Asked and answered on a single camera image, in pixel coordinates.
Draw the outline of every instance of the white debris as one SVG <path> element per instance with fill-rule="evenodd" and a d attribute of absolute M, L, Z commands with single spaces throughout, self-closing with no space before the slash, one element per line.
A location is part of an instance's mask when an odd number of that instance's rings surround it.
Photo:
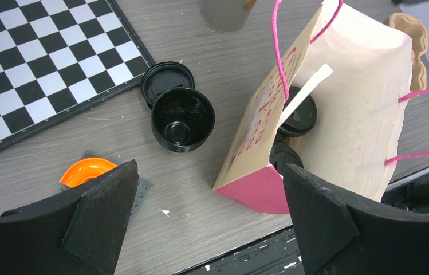
<path fill-rule="evenodd" d="M 291 262 L 289 265 L 284 266 L 284 269 L 287 269 L 289 267 L 294 266 L 295 264 L 297 264 L 296 262 Z"/>
<path fill-rule="evenodd" d="M 162 210 L 162 209 L 160 209 L 160 208 L 157 208 L 158 210 L 160 210 L 162 213 L 164 213 L 166 216 L 168 216 L 168 217 L 170 217 L 169 215 L 168 215 L 168 213 L 170 213 L 170 211 L 169 210 Z"/>

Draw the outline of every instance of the chessboard frame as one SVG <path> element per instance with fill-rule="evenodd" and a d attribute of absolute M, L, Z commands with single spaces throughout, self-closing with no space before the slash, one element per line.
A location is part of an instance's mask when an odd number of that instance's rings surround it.
<path fill-rule="evenodd" d="M 144 58 L 145 62 L 147 63 L 147 66 L 150 68 L 152 66 L 155 65 L 155 61 L 154 58 L 150 55 L 150 53 L 148 52 L 147 48 L 145 47 L 145 45 L 143 44 L 143 42 L 141 41 L 140 37 L 138 36 L 138 34 L 135 32 L 133 26 L 130 24 L 130 22 L 128 21 L 127 17 L 125 16 L 125 14 L 121 11 L 120 6 L 116 3 L 115 0 L 105 0 L 111 7 L 111 9 L 113 10 L 113 12 L 118 16 L 121 24 L 123 25 L 123 27 L 125 28 L 125 30 L 128 32 L 127 34 L 130 36 L 131 40 L 135 43 L 135 45 L 137 45 L 139 48 L 139 52 L 141 54 L 141 56 Z M 138 77 L 135 77 L 134 79 L 123 83 L 121 85 L 118 85 L 116 87 L 111 88 L 108 93 L 104 94 L 101 97 L 95 97 L 91 100 L 79 103 L 71 108 L 68 109 L 67 112 L 61 112 L 58 113 L 56 115 L 54 115 L 53 117 L 46 119 L 44 121 L 41 121 L 39 123 L 34 124 L 33 126 L 31 126 L 29 129 L 27 129 L 27 131 L 25 132 L 21 132 L 21 133 L 15 133 L 11 136 L 8 136 L 6 138 L 4 138 L 3 140 L 0 141 L 0 151 L 16 144 L 19 143 L 41 131 L 44 131 L 60 122 L 65 121 L 66 119 L 73 117 L 83 111 L 86 111 L 88 109 L 90 109 L 91 107 L 107 100 L 110 99 L 113 96 L 116 96 L 122 92 L 125 92 L 137 85 L 139 85 L 141 83 L 141 79 L 142 79 L 143 75 L 140 75 Z"/>

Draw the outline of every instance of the black lid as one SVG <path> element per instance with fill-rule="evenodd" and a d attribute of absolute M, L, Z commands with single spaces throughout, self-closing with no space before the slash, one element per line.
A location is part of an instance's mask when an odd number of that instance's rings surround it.
<path fill-rule="evenodd" d="M 288 169 L 287 164 L 295 164 L 301 168 L 304 167 L 300 157 L 293 151 L 289 146 L 275 142 L 271 147 L 270 151 L 270 164 L 277 170 L 280 175 L 284 174 L 284 171 Z"/>
<path fill-rule="evenodd" d="M 290 87 L 289 99 L 285 103 L 285 107 L 292 101 L 295 95 L 300 91 L 298 87 Z M 280 126 L 280 132 L 287 136 L 297 137 L 303 136 L 308 133 L 317 121 L 317 107 L 316 102 L 312 96 L 307 96 L 291 116 Z"/>
<path fill-rule="evenodd" d="M 151 67 L 141 80 L 141 95 L 150 109 L 164 92 L 172 88 L 194 89 L 194 77 L 191 71 L 181 63 L 167 61 Z"/>

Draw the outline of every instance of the chessboard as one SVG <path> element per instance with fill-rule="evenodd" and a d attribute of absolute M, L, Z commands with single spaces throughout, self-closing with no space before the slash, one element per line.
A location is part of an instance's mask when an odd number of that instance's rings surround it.
<path fill-rule="evenodd" d="M 140 84 L 154 64 L 112 0 L 0 0 L 0 150 Z"/>

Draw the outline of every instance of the orange object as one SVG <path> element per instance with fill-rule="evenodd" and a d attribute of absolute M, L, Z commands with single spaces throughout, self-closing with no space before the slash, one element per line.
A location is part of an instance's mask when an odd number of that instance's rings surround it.
<path fill-rule="evenodd" d="M 69 167 L 59 182 L 74 188 L 116 167 L 116 164 L 102 158 L 81 159 Z"/>

